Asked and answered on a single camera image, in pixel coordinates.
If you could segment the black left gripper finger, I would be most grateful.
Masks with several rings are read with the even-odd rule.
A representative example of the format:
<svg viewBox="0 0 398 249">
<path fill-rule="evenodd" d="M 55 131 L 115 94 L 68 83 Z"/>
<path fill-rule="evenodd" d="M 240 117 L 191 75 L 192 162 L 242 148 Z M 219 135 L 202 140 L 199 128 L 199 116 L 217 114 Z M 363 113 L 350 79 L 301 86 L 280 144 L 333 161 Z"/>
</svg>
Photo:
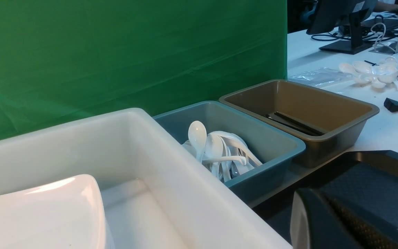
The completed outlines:
<svg viewBox="0 0 398 249">
<path fill-rule="evenodd" d="M 398 249 L 398 227 L 311 188 L 293 194 L 290 237 L 294 249 Z"/>
</svg>

